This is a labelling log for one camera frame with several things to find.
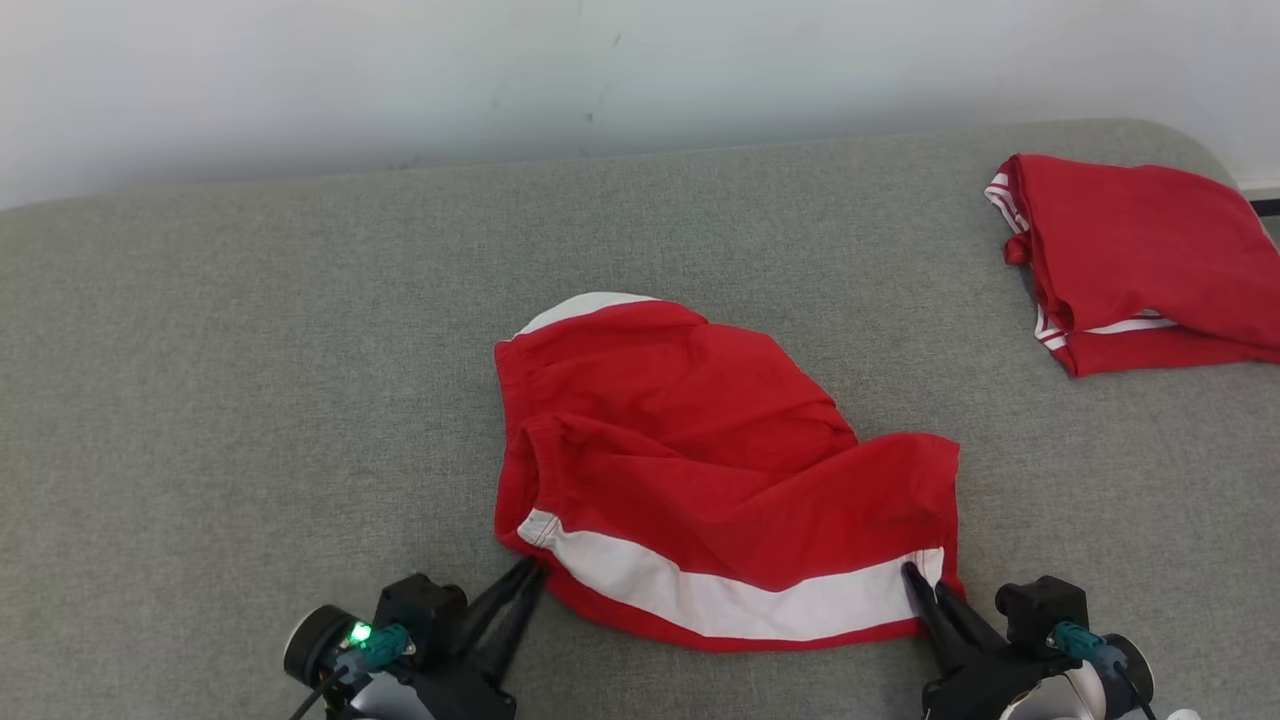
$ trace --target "red fabric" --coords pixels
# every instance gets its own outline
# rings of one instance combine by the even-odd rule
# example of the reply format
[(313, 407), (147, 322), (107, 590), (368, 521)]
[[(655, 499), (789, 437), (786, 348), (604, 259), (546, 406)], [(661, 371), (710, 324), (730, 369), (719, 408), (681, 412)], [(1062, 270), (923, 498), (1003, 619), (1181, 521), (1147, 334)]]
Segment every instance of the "red fabric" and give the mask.
[(686, 573), (771, 592), (945, 548), (956, 577), (957, 446), (901, 433), (859, 442), (768, 336), (664, 301), (561, 320), (497, 346), (507, 455), (495, 532), (552, 568), (585, 618), (707, 651), (878, 641), (915, 620), (809, 642), (708, 638), (582, 585), (516, 529), (536, 507), (563, 529), (640, 543)]
[[(988, 196), (1025, 231), (1005, 260), (1030, 265), (1073, 375), (1280, 361), (1280, 254), (1239, 192), (1171, 168), (1043, 155), (1000, 173)], [(1152, 316), (1176, 325), (1087, 332)]]

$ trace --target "green led light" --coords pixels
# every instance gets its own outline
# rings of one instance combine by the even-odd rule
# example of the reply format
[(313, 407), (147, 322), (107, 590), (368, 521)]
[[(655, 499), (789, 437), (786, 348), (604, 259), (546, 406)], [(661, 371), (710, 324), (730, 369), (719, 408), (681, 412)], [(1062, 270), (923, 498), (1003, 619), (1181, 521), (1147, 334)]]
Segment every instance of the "green led light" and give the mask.
[(347, 641), (352, 643), (362, 643), (369, 639), (369, 635), (374, 634), (374, 629), (366, 623), (356, 623), (351, 628), (351, 633), (347, 634)]

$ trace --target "couch cushion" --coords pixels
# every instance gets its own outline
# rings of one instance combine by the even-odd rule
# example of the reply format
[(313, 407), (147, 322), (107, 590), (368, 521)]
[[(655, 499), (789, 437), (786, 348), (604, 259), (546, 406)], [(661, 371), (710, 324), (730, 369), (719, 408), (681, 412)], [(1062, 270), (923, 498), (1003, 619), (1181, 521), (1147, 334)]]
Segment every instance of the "couch cushion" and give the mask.
[[(1226, 179), (1094, 120), (179, 188), (0, 214), (0, 626), (13, 717), (284, 716), (293, 624), (421, 570), (477, 592), (494, 341), (580, 292), (771, 333), (870, 438), (963, 446), (977, 607), (1056, 574), (1157, 710), (1262, 716), (1280, 623), (1280, 369), (1073, 380), (983, 199), (1012, 152)], [(923, 639), (709, 656), (547, 601), (522, 717), (915, 717)]]

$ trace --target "cable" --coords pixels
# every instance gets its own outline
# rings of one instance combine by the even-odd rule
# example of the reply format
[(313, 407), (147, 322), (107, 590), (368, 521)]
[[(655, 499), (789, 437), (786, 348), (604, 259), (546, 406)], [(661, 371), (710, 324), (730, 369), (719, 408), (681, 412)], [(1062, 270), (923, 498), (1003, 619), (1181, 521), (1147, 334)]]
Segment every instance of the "cable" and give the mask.
[(329, 676), (325, 678), (324, 680), (320, 680), (320, 684), (316, 685), (316, 689), (311, 691), (311, 694), (307, 696), (307, 700), (302, 701), (302, 705), (300, 705), (298, 708), (293, 711), (293, 715), (289, 716), (289, 720), (302, 720), (302, 716), (307, 714), (307, 710), (311, 710), (311, 706), (315, 705), (317, 700), (320, 700), (320, 696), (323, 696), (326, 689), (332, 688), (333, 684), (338, 682), (338, 678), (342, 678), (346, 674), (347, 674), (346, 667), (342, 667), (335, 673), (329, 673)]
[(1138, 700), (1138, 707), (1142, 707), (1142, 711), (1147, 714), (1147, 720), (1156, 720), (1156, 714), (1151, 711), (1151, 706), (1147, 705), (1147, 701), (1142, 700), (1142, 693), (1138, 692), (1138, 685), (1133, 684), (1133, 678), (1130, 678), (1129, 673), (1125, 671), (1124, 665), (1121, 665), (1120, 661), (1116, 660), (1112, 667), (1116, 669), (1116, 673), (1120, 674), (1120, 679), (1124, 680), (1126, 685), (1129, 685), (1130, 691), (1133, 691), (1133, 697)]

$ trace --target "white trim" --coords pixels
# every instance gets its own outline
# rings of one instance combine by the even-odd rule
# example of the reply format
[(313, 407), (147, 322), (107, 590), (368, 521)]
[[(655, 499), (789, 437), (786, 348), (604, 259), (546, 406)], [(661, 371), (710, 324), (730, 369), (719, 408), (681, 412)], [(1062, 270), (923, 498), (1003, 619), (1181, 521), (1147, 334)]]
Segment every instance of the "white trim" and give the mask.
[(531, 511), (518, 534), (550, 550), (588, 588), (708, 638), (805, 642), (906, 620), (915, 612), (902, 564), (914, 561), (931, 585), (942, 578), (943, 550), (936, 547), (771, 592), (719, 575), (686, 573), (631, 541), (566, 532), (559, 518), (543, 510)]
[(1084, 331), (1089, 334), (1116, 334), (1128, 333), (1133, 331), (1153, 331), (1156, 328), (1167, 328), (1170, 325), (1176, 325), (1178, 323), (1170, 320), (1169, 318), (1144, 318), (1134, 316), (1128, 320), (1120, 320), (1119, 323), (1112, 323), (1105, 328), (1093, 328), (1092, 331)]
[(996, 177), (987, 184), (987, 188), (982, 191), (987, 200), (1000, 210), (1000, 214), (1005, 217), (1005, 222), (1014, 232), (1024, 232), (1032, 225), (1023, 218), (1021, 211), (1018, 209), (1018, 204), (1014, 202), (1014, 193), (1009, 192), (1009, 176), (1005, 173), (997, 173)]
[(630, 295), (626, 292), (585, 292), (582, 295), (575, 295), (564, 302), (539, 314), (529, 324), (525, 325), (517, 336), (529, 334), (534, 331), (545, 328), (553, 323), (561, 320), (567, 320), (568, 318), (577, 318), (580, 315), (590, 315), (605, 307), (612, 307), (614, 305), (626, 305), (628, 302), (644, 302), (646, 300), (655, 300), (646, 295)]
[(1043, 341), (1050, 336), (1062, 334), (1062, 328), (1057, 327), (1039, 304), (1036, 304), (1036, 340)]

